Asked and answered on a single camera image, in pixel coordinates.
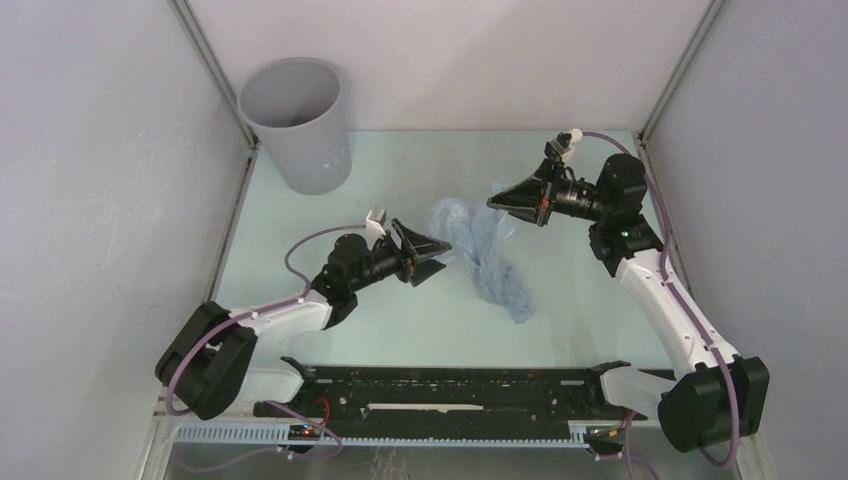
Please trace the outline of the translucent blue trash bag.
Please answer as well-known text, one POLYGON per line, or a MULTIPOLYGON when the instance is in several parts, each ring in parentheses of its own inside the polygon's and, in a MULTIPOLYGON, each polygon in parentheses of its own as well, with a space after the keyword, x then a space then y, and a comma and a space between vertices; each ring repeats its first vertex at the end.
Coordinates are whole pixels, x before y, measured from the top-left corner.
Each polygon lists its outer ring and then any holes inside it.
POLYGON ((473 206, 444 198, 432 208, 429 234, 451 245, 437 260, 448 266, 464 264, 481 300, 502 307, 516 324, 534 316, 536 305, 525 277, 504 254, 515 234, 506 212, 485 203, 473 206))

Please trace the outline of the grey plastic trash bin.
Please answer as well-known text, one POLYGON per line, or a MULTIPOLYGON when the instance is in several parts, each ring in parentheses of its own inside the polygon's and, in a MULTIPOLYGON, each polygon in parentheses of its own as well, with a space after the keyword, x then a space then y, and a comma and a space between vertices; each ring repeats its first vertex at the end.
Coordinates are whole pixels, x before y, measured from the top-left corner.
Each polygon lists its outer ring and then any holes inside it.
POLYGON ((345 85, 334 65, 310 57, 269 63, 246 81, 237 106, 295 192, 324 195, 348 179, 345 85))

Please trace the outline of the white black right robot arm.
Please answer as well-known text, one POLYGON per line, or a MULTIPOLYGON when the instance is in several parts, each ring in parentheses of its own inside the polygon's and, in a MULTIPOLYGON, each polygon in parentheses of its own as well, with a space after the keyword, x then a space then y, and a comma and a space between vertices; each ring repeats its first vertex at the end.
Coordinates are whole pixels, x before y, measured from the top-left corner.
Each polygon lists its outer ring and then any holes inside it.
POLYGON ((623 407, 655 419, 680 452, 739 441, 760 429, 770 373, 719 334, 681 287, 642 213, 648 190, 643 163, 629 154, 610 156, 594 183, 575 178, 560 159, 545 159, 487 205, 538 226, 553 214, 589 221, 594 256, 636 301, 670 359, 673 379, 625 362, 604 365, 581 392, 588 414, 606 418, 623 407))

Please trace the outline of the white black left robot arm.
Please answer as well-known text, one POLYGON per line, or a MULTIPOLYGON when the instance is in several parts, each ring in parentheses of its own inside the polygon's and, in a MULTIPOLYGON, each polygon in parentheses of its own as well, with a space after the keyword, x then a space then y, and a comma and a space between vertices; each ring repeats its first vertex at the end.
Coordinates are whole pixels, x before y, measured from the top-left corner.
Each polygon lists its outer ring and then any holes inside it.
POLYGON ((358 306, 358 292, 389 277, 418 286, 445 269, 439 256, 451 244, 418 233, 381 210, 362 224, 333 228, 337 239, 314 278, 285 268, 303 289, 281 301, 229 310, 200 304, 158 360, 154 373, 165 389, 165 410, 210 420, 238 401, 271 402, 292 416, 316 403, 307 373, 270 349, 289 338, 339 325, 358 306))

